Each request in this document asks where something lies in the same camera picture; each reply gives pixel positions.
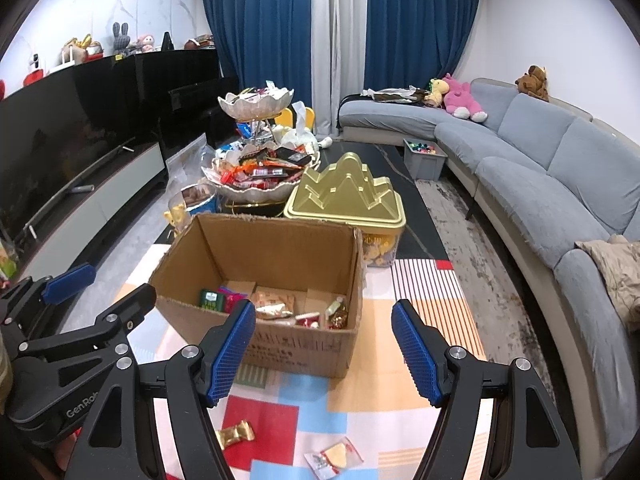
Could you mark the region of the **gold mountain-shaped tin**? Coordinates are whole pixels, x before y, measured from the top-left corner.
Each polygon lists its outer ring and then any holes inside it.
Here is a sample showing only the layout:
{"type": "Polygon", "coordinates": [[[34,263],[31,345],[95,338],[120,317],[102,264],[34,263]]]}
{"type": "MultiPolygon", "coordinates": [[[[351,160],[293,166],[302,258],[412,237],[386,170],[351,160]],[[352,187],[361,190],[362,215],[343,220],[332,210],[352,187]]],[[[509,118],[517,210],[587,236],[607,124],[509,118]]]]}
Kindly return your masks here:
{"type": "Polygon", "coordinates": [[[375,177],[353,152],[321,171],[305,170],[286,202],[284,215],[360,229],[363,261],[372,268],[394,263],[406,227],[404,204],[390,179],[375,177]]]}

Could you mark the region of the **gold candy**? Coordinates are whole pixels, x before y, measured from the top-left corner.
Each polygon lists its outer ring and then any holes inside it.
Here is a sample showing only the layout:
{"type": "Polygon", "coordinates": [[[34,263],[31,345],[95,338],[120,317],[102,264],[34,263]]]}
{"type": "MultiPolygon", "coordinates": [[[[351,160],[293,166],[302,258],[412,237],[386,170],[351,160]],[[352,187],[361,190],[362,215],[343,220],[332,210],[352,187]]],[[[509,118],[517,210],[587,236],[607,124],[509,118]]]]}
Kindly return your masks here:
{"type": "Polygon", "coordinates": [[[243,419],[233,426],[217,430],[216,437],[220,448],[224,451],[226,448],[230,448],[231,445],[254,441],[255,433],[250,422],[243,419]]]}

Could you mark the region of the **blue curtain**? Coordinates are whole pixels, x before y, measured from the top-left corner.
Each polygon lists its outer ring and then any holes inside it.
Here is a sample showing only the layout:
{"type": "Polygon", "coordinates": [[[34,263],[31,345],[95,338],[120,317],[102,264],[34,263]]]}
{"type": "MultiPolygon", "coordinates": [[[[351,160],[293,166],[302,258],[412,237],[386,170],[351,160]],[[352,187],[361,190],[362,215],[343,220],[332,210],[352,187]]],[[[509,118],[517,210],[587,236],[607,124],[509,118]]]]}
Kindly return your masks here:
{"type": "Polygon", "coordinates": [[[222,72],[311,103],[311,0],[203,0],[222,72]]]}
{"type": "Polygon", "coordinates": [[[457,68],[480,0],[368,0],[363,85],[425,88],[457,68]]]}

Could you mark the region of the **grey rabbit plush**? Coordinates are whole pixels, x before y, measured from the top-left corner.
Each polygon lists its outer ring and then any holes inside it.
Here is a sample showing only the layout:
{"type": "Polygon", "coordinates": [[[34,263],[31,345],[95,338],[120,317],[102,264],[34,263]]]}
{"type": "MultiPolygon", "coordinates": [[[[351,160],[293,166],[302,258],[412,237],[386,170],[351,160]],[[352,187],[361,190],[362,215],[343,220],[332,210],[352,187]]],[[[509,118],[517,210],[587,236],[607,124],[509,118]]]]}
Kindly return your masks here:
{"type": "Polygon", "coordinates": [[[113,49],[114,55],[126,55],[129,50],[130,37],[129,26],[127,23],[119,24],[115,22],[113,24],[113,49]]]}

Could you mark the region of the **clear jar of nuts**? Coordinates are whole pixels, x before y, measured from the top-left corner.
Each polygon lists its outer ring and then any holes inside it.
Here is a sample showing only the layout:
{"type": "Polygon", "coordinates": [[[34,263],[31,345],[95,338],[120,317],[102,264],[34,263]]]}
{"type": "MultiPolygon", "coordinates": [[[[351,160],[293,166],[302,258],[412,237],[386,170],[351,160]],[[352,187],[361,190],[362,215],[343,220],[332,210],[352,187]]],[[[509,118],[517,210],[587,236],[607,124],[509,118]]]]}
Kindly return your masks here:
{"type": "Polygon", "coordinates": [[[185,186],[180,190],[186,212],[190,216],[211,212],[216,214],[219,209],[217,188],[208,182],[198,182],[185,186]]]}

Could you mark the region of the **right blue curtain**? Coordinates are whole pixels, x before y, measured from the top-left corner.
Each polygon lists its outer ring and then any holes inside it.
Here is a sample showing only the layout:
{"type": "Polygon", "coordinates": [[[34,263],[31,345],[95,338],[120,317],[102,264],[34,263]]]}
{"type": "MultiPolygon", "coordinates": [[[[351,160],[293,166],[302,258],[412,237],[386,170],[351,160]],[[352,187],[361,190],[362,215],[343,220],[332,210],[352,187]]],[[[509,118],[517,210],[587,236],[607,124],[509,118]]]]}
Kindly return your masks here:
{"type": "Polygon", "coordinates": [[[480,0],[368,0],[363,85],[425,88],[457,68],[480,0]]]}

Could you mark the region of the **white yellow snack packet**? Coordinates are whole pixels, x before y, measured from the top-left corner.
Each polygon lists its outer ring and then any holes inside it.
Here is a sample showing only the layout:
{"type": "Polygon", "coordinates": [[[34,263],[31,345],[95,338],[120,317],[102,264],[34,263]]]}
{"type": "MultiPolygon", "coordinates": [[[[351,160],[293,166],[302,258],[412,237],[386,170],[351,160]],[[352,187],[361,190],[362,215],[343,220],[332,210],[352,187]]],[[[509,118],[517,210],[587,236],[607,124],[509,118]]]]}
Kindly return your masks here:
{"type": "Polygon", "coordinates": [[[305,453],[304,459],[318,480],[334,479],[363,464],[360,453],[348,437],[342,437],[322,451],[305,453]]]}

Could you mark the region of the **white tiered snack tray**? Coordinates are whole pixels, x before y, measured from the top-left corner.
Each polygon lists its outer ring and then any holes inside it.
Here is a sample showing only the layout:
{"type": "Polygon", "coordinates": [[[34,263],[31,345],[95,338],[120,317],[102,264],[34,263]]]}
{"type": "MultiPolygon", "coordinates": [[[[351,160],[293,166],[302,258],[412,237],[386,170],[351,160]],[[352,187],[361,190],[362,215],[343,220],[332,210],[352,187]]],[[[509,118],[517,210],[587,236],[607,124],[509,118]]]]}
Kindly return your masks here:
{"type": "Polygon", "coordinates": [[[282,202],[318,167],[314,111],[294,93],[268,80],[218,99],[239,139],[203,153],[201,172],[217,194],[240,205],[282,202]]]}

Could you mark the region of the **gold fortune biscuits bag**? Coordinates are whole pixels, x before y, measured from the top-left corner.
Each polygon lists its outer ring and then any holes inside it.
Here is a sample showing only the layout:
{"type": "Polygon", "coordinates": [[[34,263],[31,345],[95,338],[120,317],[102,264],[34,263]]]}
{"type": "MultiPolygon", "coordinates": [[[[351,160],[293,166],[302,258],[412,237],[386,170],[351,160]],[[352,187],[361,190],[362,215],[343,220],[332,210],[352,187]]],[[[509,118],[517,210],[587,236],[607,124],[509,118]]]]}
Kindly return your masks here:
{"type": "Polygon", "coordinates": [[[292,318],[295,314],[295,297],[258,290],[250,295],[250,302],[254,304],[256,315],[261,320],[282,320],[292,318]]]}

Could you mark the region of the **beige blanket on sofa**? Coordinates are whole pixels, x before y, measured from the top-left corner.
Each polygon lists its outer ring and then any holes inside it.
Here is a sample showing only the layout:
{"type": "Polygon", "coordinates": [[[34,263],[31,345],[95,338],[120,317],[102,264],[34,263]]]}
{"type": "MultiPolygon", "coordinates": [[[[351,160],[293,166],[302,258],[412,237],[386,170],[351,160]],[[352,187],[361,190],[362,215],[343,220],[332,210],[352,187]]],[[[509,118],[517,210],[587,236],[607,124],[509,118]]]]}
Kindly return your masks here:
{"type": "Polygon", "coordinates": [[[639,242],[620,234],[608,240],[576,242],[590,255],[602,275],[608,296],[629,333],[639,330],[640,264],[639,242]]]}

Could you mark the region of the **dark green snack packet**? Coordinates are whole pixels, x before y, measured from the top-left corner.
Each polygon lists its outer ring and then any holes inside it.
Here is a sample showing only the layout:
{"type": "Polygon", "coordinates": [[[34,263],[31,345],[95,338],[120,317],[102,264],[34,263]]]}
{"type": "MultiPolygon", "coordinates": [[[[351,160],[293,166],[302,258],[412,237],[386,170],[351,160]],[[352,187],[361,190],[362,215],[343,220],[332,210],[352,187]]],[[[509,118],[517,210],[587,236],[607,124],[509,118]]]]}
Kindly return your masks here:
{"type": "Polygon", "coordinates": [[[200,307],[202,309],[222,312],[225,303],[226,296],[223,292],[209,289],[202,289],[200,292],[200,307]]]}

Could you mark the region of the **pink plush toy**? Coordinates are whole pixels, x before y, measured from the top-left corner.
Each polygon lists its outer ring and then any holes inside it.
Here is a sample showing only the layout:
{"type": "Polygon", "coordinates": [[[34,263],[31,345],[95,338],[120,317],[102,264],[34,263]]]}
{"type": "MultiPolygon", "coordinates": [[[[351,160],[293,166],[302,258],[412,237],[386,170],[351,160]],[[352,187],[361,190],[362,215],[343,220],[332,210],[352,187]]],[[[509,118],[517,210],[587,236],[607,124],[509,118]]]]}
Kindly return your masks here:
{"type": "Polygon", "coordinates": [[[486,122],[488,114],[473,98],[471,85],[468,82],[457,81],[450,74],[442,80],[449,86],[449,91],[444,95],[444,107],[448,114],[477,124],[486,122]]]}

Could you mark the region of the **black television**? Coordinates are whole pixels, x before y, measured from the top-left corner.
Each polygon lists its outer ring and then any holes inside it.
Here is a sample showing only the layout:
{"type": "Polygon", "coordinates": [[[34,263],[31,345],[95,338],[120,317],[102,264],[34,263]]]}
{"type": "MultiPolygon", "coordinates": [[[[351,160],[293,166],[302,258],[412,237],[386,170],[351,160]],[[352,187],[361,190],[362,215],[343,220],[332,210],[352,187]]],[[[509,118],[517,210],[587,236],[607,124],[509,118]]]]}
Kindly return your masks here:
{"type": "Polygon", "coordinates": [[[158,51],[75,65],[1,103],[1,233],[22,248],[27,223],[100,158],[156,143],[166,157],[232,130],[218,100],[236,89],[214,49],[158,51]]]}

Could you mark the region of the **yellow plush toy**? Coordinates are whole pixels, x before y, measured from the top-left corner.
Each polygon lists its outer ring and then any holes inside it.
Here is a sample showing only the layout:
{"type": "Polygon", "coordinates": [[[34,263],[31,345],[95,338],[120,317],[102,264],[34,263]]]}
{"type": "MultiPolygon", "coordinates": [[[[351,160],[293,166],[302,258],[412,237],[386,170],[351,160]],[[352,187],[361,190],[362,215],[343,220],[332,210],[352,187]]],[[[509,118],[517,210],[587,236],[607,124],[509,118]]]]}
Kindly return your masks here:
{"type": "Polygon", "coordinates": [[[428,107],[442,107],[444,96],[449,92],[449,84],[443,79],[432,79],[423,103],[428,107]]]}

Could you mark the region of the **grey storage bin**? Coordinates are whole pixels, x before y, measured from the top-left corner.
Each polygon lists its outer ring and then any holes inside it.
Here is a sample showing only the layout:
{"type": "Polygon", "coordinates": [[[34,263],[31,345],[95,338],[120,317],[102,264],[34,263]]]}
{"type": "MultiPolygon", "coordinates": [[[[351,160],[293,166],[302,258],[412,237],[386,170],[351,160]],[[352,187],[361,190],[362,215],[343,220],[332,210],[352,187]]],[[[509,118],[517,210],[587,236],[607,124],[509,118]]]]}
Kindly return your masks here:
{"type": "Polygon", "coordinates": [[[405,139],[404,147],[404,163],[414,180],[439,179],[448,156],[435,142],[405,139]]]}

